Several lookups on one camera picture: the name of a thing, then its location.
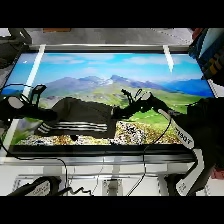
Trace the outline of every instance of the television screen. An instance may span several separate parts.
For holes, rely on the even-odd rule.
[[[22,54],[6,85],[25,84],[36,56],[37,53]],[[196,60],[187,54],[171,54],[168,59],[165,54],[149,53],[44,53],[32,85],[47,86],[40,98],[42,108],[52,108],[68,96],[124,108],[128,99],[121,90],[126,89],[134,96],[142,88],[174,110],[186,113],[186,105],[200,98],[213,97],[207,81],[201,77]],[[21,93],[23,89],[23,86],[6,87],[2,96]],[[150,144],[168,125],[168,121],[153,110],[137,112],[129,119],[117,122],[114,139],[78,136],[78,140],[73,141],[70,136],[34,135],[40,122],[33,118],[19,120],[15,132],[7,133],[13,136],[11,145]],[[172,127],[159,143],[179,143]]]

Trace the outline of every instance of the blue sky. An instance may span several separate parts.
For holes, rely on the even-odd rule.
[[[36,53],[22,54],[7,84],[26,83]],[[64,77],[97,76],[109,79],[112,75],[155,83],[200,79],[202,72],[190,56],[173,54],[172,72],[164,54],[123,53],[44,53],[34,84],[46,84]]]

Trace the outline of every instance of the metal frame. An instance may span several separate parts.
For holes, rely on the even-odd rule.
[[[182,53],[186,54],[188,52],[188,46],[187,45],[169,45],[169,51],[170,53]],[[21,48],[21,51],[19,52],[18,56],[16,57],[14,61],[13,68],[19,59],[21,53],[28,53],[28,52],[37,52],[40,48],[40,45],[24,45]],[[162,45],[104,45],[104,44],[61,44],[61,45],[46,45],[45,46],[45,52],[61,52],[61,53],[162,53],[164,54],[164,48]],[[142,152],[141,150],[138,150],[139,154],[141,155],[123,155],[122,153],[125,153],[126,151],[119,151],[118,155],[113,156],[105,156],[104,164],[139,164],[142,163]],[[63,152],[63,156],[70,156],[70,157],[61,157],[58,155],[58,158],[62,158],[67,165],[93,165],[93,164],[102,164],[103,163],[103,157],[102,154],[96,155],[95,157],[86,157],[85,155],[80,155],[77,157],[77,153],[74,153],[71,156],[71,153],[68,153],[66,155],[67,150]],[[35,155],[27,154],[26,157],[34,157]],[[45,153],[44,157],[56,157],[52,156],[52,154],[48,152]],[[176,163],[176,162],[193,162],[194,158],[192,156],[191,152],[186,153],[186,155],[146,155],[145,156],[146,163]],[[60,161],[56,160],[34,160],[34,161],[20,161],[17,159],[14,159],[12,157],[6,157],[5,158],[5,165],[62,165]]]

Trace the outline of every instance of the landscape image on screen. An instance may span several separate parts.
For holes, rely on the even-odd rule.
[[[36,56],[36,53],[22,54],[6,84],[25,84]],[[128,99],[121,90],[126,89],[134,96],[141,88],[152,92],[170,108],[186,113],[186,105],[213,97],[207,82],[201,80],[202,72],[196,60],[186,54],[171,54],[171,57],[173,64],[168,64],[165,54],[44,53],[33,86],[47,86],[39,103],[42,108],[52,108],[57,101],[68,96],[124,108]],[[19,94],[23,89],[23,86],[7,87],[1,97]],[[72,141],[70,136],[33,135],[40,122],[32,118],[21,119],[11,144],[150,144],[168,125],[162,115],[150,110],[119,121],[114,139],[78,136],[77,141]],[[179,143],[172,127],[158,143]]]

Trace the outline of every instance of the rocky ground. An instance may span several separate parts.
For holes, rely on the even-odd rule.
[[[114,139],[95,139],[91,136],[78,136],[73,141],[70,136],[39,137],[31,135],[21,140],[19,145],[141,145],[150,144],[162,134],[162,131],[153,130],[150,125],[119,121]],[[157,143],[179,143],[172,130],[168,130]]]

